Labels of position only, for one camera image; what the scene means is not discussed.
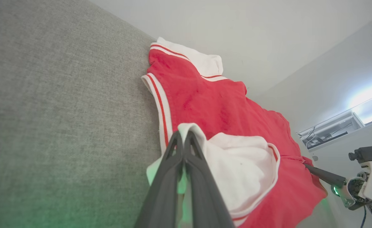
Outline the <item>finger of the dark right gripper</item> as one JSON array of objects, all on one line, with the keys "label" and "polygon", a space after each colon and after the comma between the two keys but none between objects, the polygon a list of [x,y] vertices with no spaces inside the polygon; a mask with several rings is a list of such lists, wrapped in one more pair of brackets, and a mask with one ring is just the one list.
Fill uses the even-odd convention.
[{"label": "finger of the dark right gripper", "polygon": [[309,164],[304,164],[312,175],[317,176],[324,182],[334,187],[343,187],[346,184],[346,178],[331,172],[313,167]]}]

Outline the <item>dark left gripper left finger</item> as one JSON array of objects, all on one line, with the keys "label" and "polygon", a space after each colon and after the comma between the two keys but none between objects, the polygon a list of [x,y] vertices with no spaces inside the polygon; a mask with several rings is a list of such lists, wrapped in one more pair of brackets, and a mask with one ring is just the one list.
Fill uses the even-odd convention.
[{"label": "dark left gripper left finger", "polygon": [[178,182],[182,177],[183,145],[179,132],[170,139],[134,228],[176,228]]}]

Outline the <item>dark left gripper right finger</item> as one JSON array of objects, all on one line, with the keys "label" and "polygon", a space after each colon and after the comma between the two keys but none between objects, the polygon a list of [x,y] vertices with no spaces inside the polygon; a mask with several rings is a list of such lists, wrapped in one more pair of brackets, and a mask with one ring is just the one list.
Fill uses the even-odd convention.
[{"label": "dark left gripper right finger", "polygon": [[193,228],[235,228],[194,132],[184,142],[184,164],[191,184]]}]

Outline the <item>red and white garment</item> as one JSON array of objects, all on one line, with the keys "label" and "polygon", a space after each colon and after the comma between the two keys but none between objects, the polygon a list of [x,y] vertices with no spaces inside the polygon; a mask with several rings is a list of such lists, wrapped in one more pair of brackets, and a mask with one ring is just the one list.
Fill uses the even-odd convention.
[{"label": "red and white garment", "polygon": [[296,228],[327,192],[289,122],[222,75],[222,59],[158,38],[142,76],[158,109],[161,153],[194,132],[236,227]]}]

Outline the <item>grey fabric sofa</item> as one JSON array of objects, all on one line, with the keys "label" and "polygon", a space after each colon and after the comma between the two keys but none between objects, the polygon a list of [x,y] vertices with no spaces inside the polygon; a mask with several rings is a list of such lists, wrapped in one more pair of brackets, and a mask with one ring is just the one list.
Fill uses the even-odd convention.
[{"label": "grey fabric sofa", "polygon": [[88,0],[0,0],[0,228],[133,228],[160,157],[154,39]]}]

